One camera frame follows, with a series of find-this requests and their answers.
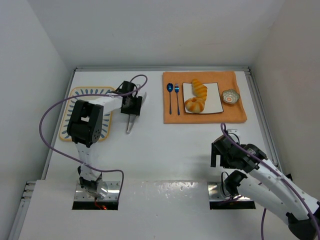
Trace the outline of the metal serving tongs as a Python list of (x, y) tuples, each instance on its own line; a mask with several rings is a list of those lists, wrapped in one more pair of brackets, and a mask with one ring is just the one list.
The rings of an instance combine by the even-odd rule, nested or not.
[[(147, 92), (145, 92), (143, 97), (142, 97), (141, 106), (144, 105), (144, 103), (146, 101), (146, 98), (147, 98)], [(126, 126), (126, 134), (130, 134), (131, 133), (132, 128), (133, 128), (133, 126), (135, 124), (135, 121), (136, 121), (137, 117), (138, 117), (138, 115), (133, 115), (133, 114), (129, 115), (128, 121), (127, 121), (127, 126)]]

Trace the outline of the curled striped croissant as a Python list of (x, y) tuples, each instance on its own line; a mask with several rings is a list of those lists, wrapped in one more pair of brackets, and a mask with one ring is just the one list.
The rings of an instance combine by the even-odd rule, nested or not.
[(200, 97), (193, 97), (187, 99), (184, 106), (188, 112), (199, 114), (205, 109), (205, 101)]

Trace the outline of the long striped croissant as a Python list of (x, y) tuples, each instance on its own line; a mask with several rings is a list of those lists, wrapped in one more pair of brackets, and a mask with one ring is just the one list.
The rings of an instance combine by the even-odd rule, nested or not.
[(208, 96), (208, 88), (204, 84), (202, 84), (198, 79), (193, 79), (191, 81), (191, 84), (193, 94), (197, 98), (201, 98), (204, 101), (206, 101)]

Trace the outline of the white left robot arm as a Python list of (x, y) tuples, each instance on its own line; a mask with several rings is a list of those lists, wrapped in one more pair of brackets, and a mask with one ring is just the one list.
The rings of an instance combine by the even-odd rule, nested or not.
[(93, 144), (103, 133), (104, 115), (120, 109), (129, 117), (139, 116), (144, 97), (138, 96), (138, 86), (131, 81), (124, 81), (115, 91), (107, 96), (86, 101), (77, 100), (67, 126), (67, 133), (75, 143), (79, 160), (80, 187), (92, 196), (98, 197), (107, 189), (102, 172), (94, 170), (93, 163), (98, 158)]

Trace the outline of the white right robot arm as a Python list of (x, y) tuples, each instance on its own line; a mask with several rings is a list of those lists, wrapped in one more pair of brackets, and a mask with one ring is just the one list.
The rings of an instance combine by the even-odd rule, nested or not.
[(320, 202), (282, 174), (253, 144), (238, 144), (222, 135), (211, 144), (211, 167), (232, 169), (222, 178), (224, 197), (250, 198), (281, 219), (299, 240), (320, 237)]

